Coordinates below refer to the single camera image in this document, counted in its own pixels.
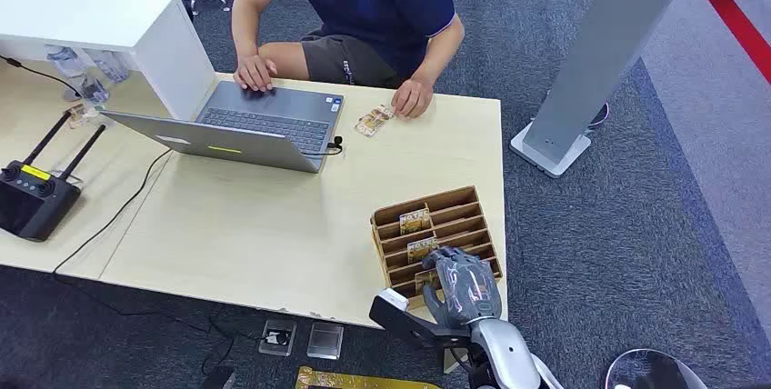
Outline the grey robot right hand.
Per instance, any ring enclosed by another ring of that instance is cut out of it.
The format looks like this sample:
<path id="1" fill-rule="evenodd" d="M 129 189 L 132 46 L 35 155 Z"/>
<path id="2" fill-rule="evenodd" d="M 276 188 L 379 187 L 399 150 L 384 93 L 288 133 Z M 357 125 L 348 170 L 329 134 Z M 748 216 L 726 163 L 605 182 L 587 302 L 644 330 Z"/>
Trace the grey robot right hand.
<path id="1" fill-rule="evenodd" d="M 460 328 L 480 318 L 500 318 L 501 296 L 487 261 L 460 248 L 443 246 L 431 251 L 422 261 L 426 270 L 434 269 L 443 292 L 426 284 L 422 294 L 436 322 L 449 328 Z"/>

